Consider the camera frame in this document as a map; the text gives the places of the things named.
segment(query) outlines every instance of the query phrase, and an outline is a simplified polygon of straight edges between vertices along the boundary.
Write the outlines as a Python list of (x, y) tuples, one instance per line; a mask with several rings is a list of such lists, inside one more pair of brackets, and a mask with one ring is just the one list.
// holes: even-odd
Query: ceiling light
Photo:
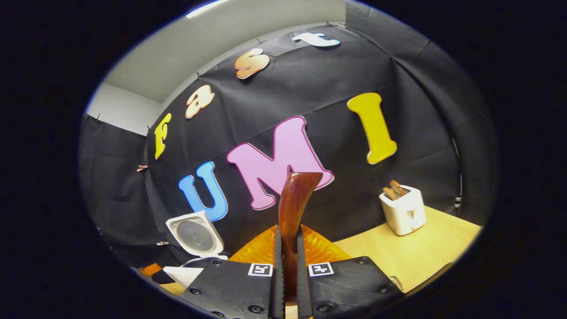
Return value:
[(215, 1), (215, 2), (211, 2), (211, 3), (209, 3), (209, 4), (206, 5), (206, 6), (202, 6), (202, 7), (200, 7), (200, 8), (197, 9), (197, 10), (191, 11), (191, 13), (189, 13), (188, 15), (186, 15), (186, 17), (190, 19), (190, 18), (192, 18), (192, 17), (194, 17), (194, 16), (196, 16), (196, 15), (198, 15), (198, 14), (201, 14), (201, 13), (207, 11), (208, 9), (210, 9), (210, 8), (212, 8), (212, 7), (216, 7), (216, 6), (220, 5), (221, 3), (227, 2), (227, 1), (228, 1), (228, 0), (218, 0), (218, 1)]

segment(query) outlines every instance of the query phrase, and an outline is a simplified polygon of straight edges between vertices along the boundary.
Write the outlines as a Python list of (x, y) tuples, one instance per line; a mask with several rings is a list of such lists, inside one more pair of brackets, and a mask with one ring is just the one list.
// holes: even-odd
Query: white ceiling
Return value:
[(344, 0), (229, 0), (182, 17), (127, 54), (104, 83), (163, 102), (184, 80), (225, 51), (286, 27), (345, 21)]

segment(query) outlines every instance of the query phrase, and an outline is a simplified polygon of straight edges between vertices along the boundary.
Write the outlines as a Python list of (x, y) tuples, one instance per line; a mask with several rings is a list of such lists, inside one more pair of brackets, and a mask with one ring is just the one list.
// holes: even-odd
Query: letter m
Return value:
[(268, 195), (262, 182), (278, 195), (284, 189), (287, 176), (292, 171), (323, 173), (316, 190), (329, 185), (333, 180), (333, 172), (326, 170), (319, 162), (317, 155), (305, 133), (307, 121), (303, 116), (291, 117), (274, 129), (274, 159), (259, 151), (249, 143), (233, 148), (227, 160), (237, 166), (242, 179), (252, 195), (253, 209), (260, 211), (276, 203), (273, 195)]

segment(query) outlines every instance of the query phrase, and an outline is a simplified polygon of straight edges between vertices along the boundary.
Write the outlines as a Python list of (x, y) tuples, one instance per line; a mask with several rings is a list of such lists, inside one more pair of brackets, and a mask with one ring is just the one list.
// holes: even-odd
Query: wooden table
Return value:
[[(456, 261), (480, 231), (478, 225), (427, 206), (425, 216), (425, 225), (405, 236), (396, 235), (384, 223), (335, 245), (353, 258), (370, 257), (387, 276), (396, 276), (408, 292)], [(161, 286), (178, 296), (183, 292), (177, 283)], [(297, 318), (297, 307), (286, 307), (286, 317)]]

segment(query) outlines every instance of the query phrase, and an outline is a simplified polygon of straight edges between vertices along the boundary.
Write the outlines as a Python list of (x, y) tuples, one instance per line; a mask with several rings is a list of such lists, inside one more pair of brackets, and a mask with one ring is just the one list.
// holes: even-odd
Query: brown wooden handle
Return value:
[(296, 173), (287, 177), (280, 198), (278, 219), (282, 237), (283, 281), (287, 302), (297, 298), (297, 233), (307, 201), (323, 173)]

